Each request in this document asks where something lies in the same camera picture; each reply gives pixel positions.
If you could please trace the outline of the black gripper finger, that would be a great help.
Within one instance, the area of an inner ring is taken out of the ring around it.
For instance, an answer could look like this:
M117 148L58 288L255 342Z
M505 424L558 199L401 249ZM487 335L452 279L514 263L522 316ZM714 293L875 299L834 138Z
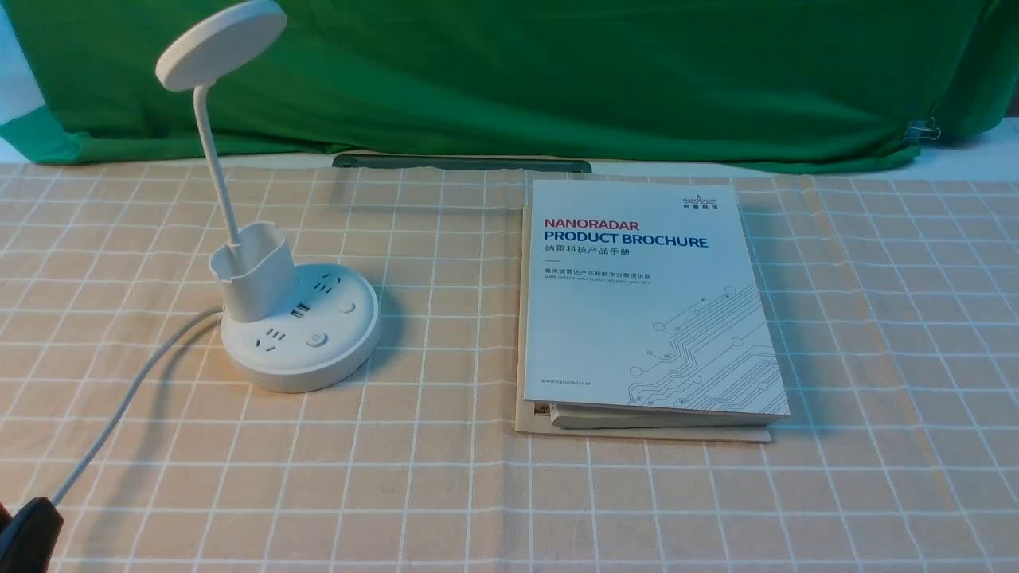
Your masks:
M64 518L50 498L35 497L21 510L1 507L1 571L47 572Z

